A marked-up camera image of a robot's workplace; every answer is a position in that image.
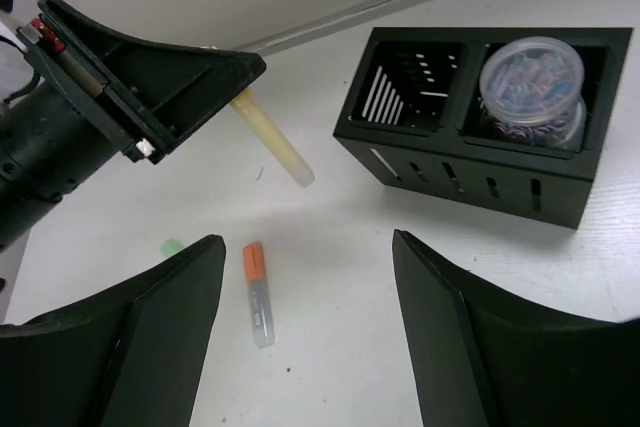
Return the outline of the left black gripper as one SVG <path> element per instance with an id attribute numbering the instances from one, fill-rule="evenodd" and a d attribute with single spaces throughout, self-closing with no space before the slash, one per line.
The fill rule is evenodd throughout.
<path id="1" fill-rule="evenodd" d="M 116 153 L 157 164 L 266 70 L 257 53 L 146 41 L 63 0 L 1 19 L 35 74 L 1 117 L 7 249 Z"/>

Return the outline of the clear jar of paper clips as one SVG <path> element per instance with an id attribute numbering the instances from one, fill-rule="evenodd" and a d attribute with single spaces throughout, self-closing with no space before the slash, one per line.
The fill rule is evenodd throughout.
<path id="1" fill-rule="evenodd" d="M 519 39 L 484 63 L 482 106 L 502 139 L 577 151 L 587 118 L 584 78 L 584 63 L 569 44 L 551 37 Z"/>

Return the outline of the yellow highlighter pen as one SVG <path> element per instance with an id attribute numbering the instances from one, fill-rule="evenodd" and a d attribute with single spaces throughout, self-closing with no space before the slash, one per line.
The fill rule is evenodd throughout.
<path id="1" fill-rule="evenodd" d="M 299 186 L 305 188 L 314 182 L 309 164 L 259 106 L 250 88 L 231 101 L 230 106 Z"/>

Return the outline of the orange highlighter pen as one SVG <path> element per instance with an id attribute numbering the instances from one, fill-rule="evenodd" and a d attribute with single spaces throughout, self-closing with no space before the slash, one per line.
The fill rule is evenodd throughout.
<path id="1" fill-rule="evenodd" d="M 246 245 L 242 249 L 242 257 L 253 338 L 258 348 L 266 348 L 275 342 L 275 329 L 262 244 L 253 242 Z"/>

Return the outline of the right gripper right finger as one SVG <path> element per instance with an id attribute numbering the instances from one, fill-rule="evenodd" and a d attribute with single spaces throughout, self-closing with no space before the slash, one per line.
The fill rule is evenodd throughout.
<path id="1" fill-rule="evenodd" d="M 639 323 L 561 312 L 406 231 L 394 273 L 426 426 L 635 426 Z"/>

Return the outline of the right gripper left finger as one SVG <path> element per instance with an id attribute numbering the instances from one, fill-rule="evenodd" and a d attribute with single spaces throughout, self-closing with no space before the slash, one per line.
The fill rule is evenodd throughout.
<path id="1" fill-rule="evenodd" d="M 187 426 L 226 247 L 208 235 L 97 294 L 1 327 L 4 426 Z"/>

